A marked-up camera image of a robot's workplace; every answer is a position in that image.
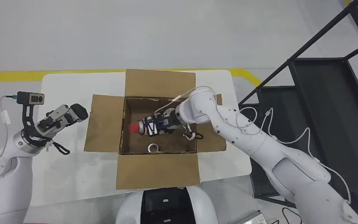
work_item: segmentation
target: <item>cardboard box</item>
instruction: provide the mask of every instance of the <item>cardboard box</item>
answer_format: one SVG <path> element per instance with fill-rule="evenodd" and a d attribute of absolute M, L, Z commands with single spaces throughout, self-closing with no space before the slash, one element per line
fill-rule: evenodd
<path fill-rule="evenodd" d="M 119 154 L 116 189 L 199 185 L 197 153 L 225 151 L 226 141 L 211 124 L 197 125 L 204 139 L 193 141 L 183 129 L 155 137 L 129 133 L 129 124 L 194 88 L 195 79 L 195 73 L 127 69 L 124 97 L 93 96 L 84 150 Z M 159 145 L 157 154 L 148 152 L 151 143 Z"/>

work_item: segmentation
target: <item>box flap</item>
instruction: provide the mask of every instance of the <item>box flap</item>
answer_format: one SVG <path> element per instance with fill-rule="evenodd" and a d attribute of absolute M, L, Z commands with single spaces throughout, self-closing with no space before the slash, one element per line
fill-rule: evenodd
<path fill-rule="evenodd" d="M 119 152 L 124 97 L 93 95 L 86 142 L 87 152 Z"/>
<path fill-rule="evenodd" d="M 216 95 L 218 105 L 223 104 L 222 95 Z M 214 132 L 211 123 L 200 124 L 196 126 L 197 132 L 204 138 L 196 141 L 197 152 L 219 152 L 226 150 L 226 140 Z"/>
<path fill-rule="evenodd" d="M 117 190 L 199 184 L 197 153 L 118 157 Z"/>
<path fill-rule="evenodd" d="M 126 70 L 125 96 L 175 98 L 195 86 L 195 73 Z"/>

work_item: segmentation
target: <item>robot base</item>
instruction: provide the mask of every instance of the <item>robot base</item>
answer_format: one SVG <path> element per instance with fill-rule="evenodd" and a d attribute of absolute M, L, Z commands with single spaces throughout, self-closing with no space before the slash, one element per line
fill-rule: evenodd
<path fill-rule="evenodd" d="M 209 196 L 197 186 L 132 193 L 121 205 L 116 224 L 218 224 Z"/>

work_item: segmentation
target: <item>floor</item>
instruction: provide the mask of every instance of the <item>floor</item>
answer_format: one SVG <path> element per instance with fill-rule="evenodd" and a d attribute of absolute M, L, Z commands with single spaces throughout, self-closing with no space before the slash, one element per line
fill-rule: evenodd
<path fill-rule="evenodd" d="M 261 80 L 344 7 L 341 0 L 14 0 L 0 4 L 0 71 L 247 68 Z M 346 55 L 358 48 L 357 32 L 348 17 L 303 56 Z M 357 58 L 351 60 L 355 71 Z M 254 88 L 241 77 L 233 77 L 233 82 L 238 100 Z M 269 84 L 291 84 L 289 71 Z M 41 82 L 0 83 L 0 95 L 19 90 L 40 91 Z M 22 126 L 15 119 L 21 116 L 21 107 L 6 101 L 4 107 L 10 112 L 13 133 Z M 235 223 L 258 209 L 268 223 L 284 221 L 281 206 L 252 198 L 249 176 L 210 181 L 201 187 L 211 197 L 219 223 Z M 114 223 L 125 197 L 34 207 L 25 222 Z M 291 223 L 299 223 L 293 215 L 290 218 Z"/>

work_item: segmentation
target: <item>white cable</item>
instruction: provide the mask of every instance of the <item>white cable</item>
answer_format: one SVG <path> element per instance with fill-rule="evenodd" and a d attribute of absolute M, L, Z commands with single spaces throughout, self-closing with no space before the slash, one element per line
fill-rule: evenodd
<path fill-rule="evenodd" d="M 156 112 L 162 110 L 163 108 L 166 108 L 167 106 L 171 105 L 172 103 L 174 103 L 175 101 L 177 101 L 178 99 L 180 99 L 182 96 L 185 96 L 187 93 L 193 92 L 193 91 L 196 90 L 197 88 L 201 88 L 201 87 L 207 87 L 207 88 L 211 89 L 212 92 L 214 92 L 214 90 L 213 90 L 210 86 L 198 86 L 198 87 L 191 88 L 191 89 L 189 89 L 188 91 L 186 91 L 185 93 L 183 93 L 183 94 L 181 94 L 181 95 L 175 97 L 174 99 L 172 99 L 172 101 L 171 101 L 169 104 L 166 104 L 166 105 L 162 106 L 161 108 L 159 108 L 158 110 L 156 110 L 154 113 L 156 113 Z"/>
<path fill-rule="evenodd" d="M 267 129 L 267 132 L 268 134 L 271 136 L 271 137 L 274 137 L 276 139 L 276 141 L 282 143 L 282 144 L 292 144 L 292 143 L 295 143 L 297 142 L 298 140 L 300 140 L 303 135 L 308 132 L 308 141 L 307 141 L 307 150 L 308 150 L 308 154 L 310 155 L 310 157 L 312 157 L 313 159 L 316 159 L 318 161 L 318 163 L 323 166 L 324 168 L 326 168 L 327 170 L 335 173 L 341 180 L 342 182 L 344 183 L 345 187 L 346 187 L 346 190 L 347 190 L 347 194 L 348 194 L 348 199 L 345 200 L 348 204 L 351 204 L 351 192 L 349 190 L 349 187 L 348 187 L 348 184 L 346 183 L 346 181 L 344 180 L 344 178 L 334 169 L 332 168 L 329 168 L 328 166 L 326 166 L 325 164 L 321 163 L 317 158 L 315 158 L 312 153 L 311 153 L 311 150 L 310 150 L 310 139 L 311 139 L 311 131 L 310 131 L 310 128 L 309 127 L 306 127 L 305 130 L 303 131 L 303 133 L 294 141 L 292 142 L 282 142 L 280 140 L 278 140 L 275 136 L 273 136 L 270 132 L 270 128 L 271 128 L 271 123 L 272 123 L 272 118 L 274 117 L 274 109 L 273 108 L 270 108 L 268 110 L 269 113 L 271 113 L 271 118 L 270 118 L 270 122 L 268 124 L 268 129 Z"/>
<path fill-rule="evenodd" d="M 2 99 L 5 98 L 6 96 L 2 96 L 0 98 L 0 112 L 2 113 L 2 115 L 4 114 L 4 111 L 2 110 Z M 7 129 L 7 123 L 5 122 L 5 130 L 6 130 L 6 134 L 5 134 L 5 145 L 4 145 L 4 149 L 1 151 L 0 153 L 0 157 L 2 157 L 2 155 L 4 154 L 4 151 L 6 149 L 6 145 L 7 145 L 7 138 L 8 138 L 8 129 Z"/>
<path fill-rule="evenodd" d="M 253 111 L 255 112 L 255 118 L 254 118 L 254 120 L 252 120 L 249 124 L 247 124 L 247 125 L 245 125 L 245 126 L 242 126 L 242 127 L 239 127 L 239 125 L 238 125 L 238 123 L 237 123 L 237 115 L 236 115 L 235 122 L 236 122 L 236 125 L 237 125 L 238 128 L 247 128 L 247 127 L 249 127 L 251 124 L 253 124 L 253 123 L 256 121 L 256 119 L 257 119 L 257 110 L 256 110 L 255 108 L 253 108 L 253 107 L 251 107 L 251 106 L 248 106 L 248 107 L 245 107 L 245 108 L 241 109 L 240 112 L 243 111 L 243 110 L 245 110 L 245 109 L 251 109 L 251 110 L 253 110 Z"/>

